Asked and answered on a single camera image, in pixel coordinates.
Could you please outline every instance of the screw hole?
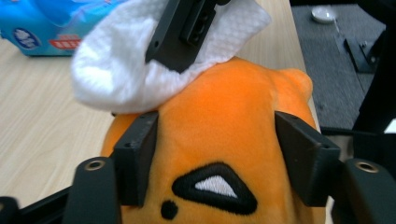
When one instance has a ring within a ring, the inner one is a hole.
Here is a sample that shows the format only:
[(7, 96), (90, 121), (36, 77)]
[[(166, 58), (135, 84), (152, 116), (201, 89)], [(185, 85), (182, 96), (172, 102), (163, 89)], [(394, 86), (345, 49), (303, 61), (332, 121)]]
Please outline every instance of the screw hole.
[(376, 174), (379, 172), (378, 168), (376, 168), (375, 166), (373, 166), (370, 163), (363, 162), (363, 161), (356, 162), (356, 167), (358, 167), (359, 169), (361, 169), (367, 173)]
[(85, 165), (85, 170), (87, 171), (99, 170), (102, 167), (104, 167), (105, 164), (106, 163), (104, 161), (91, 161), (90, 163)]

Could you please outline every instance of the wooden table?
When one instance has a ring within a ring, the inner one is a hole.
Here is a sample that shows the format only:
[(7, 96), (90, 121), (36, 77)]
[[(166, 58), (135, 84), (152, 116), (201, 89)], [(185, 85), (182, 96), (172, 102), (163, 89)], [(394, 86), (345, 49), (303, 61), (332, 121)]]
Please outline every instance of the wooden table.
[[(258, 2), (273, 22), (239, 56), (305, 71), (289, 1)], [(99, 155), (113, 118), (74, 100), (70, 58), (28, 58), (6, 40), (0, 52), (0, 195), (24, 207), (70, 186), (78, 164)]]

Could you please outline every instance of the stuffed animal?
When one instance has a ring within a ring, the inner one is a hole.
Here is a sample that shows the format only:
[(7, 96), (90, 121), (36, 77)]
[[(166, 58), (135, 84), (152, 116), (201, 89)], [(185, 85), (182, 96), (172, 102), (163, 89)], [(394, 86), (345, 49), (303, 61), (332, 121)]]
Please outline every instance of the stuffed animal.
[[(271, 70), (239, 58), (219, 63), (156, 108), (157, 144), (142, 207), (124, 223), (324, 223), (290, 186), (275, 112), (315, 127), (312, 83), (295, 69)], [(118, 114), (102, 155), (139, 114)]]

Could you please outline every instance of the black dot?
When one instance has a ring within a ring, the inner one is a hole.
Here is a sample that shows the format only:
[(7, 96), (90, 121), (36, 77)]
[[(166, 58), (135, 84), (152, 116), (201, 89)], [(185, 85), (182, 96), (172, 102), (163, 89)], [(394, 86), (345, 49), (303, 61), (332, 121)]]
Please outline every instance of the black dot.
[(163, 218), (172, 220), (177, 215), (177, 205), (172, 201), (163, 202), (163, 206), (161, 208), (161, 215)]

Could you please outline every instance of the blue package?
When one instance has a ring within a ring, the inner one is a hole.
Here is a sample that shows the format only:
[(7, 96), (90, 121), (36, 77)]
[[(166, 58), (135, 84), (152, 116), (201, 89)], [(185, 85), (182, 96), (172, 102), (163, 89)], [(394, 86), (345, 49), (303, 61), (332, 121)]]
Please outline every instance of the blue package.
[(81, 39), (127, 0), (0, 0), (0, 35), (25, 55), (72, 55)]

